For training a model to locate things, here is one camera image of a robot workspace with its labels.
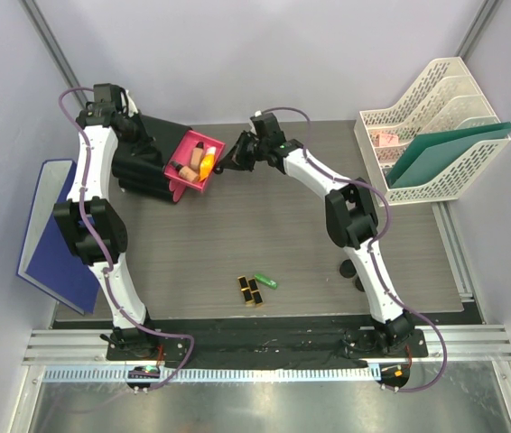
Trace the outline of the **orange tube white cap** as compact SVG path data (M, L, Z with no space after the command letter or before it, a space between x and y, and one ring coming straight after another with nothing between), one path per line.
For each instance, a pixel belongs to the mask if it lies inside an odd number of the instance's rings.
M205 152L200 162L199 182L204 181L212 172L216 164L217 148L210 146Z

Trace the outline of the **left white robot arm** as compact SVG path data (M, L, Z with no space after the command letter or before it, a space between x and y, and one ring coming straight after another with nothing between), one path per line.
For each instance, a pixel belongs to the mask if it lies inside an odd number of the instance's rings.
M128 270L128 233L124 221L109 201L112 160L121 138L138 139L138 110L128 92L117 85L98 84L77 117L63 99L77 88L64 91L58 104L79 136L77 171L65 200L52 215L70 253L96 277L112 313L113 328L107 341L127 345L138 359L152 358L159 338L151 329L148 310L136 293Z

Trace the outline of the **beige foundation bottle black cap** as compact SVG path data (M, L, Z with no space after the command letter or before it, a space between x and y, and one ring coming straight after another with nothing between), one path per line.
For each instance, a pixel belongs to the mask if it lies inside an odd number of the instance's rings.
M197 142L190 154L190 167L198 171L204 154L204 142Z

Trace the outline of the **black drawer organizer cabinet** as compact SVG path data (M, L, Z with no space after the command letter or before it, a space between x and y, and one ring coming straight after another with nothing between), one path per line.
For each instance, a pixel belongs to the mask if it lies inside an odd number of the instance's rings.
M165 170L192 128L141 114L135 115L133 122L137 136L119 139L112 160L112 175L121 189L177 202Z

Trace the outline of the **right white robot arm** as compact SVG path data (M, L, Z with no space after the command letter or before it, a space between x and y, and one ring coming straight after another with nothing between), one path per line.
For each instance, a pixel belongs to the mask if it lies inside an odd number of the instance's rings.
M361 178L350 180L316 159L303 143L288 140L269 110L250 118L252 129L242 132L215 172L251 171L260 162L300 181L323 201L332 243L342 248L367 295L374 343L379 353L397 355L412 336L411 315L398 298L381 254L377 191Z

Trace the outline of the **beige spray bottle black cap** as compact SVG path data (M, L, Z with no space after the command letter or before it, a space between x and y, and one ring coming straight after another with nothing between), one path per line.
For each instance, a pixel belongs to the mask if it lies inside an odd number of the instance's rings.
M192 183L199 181L200 175L190 167L180 164L177 161L171 161L170 165L176 170L181 179Z

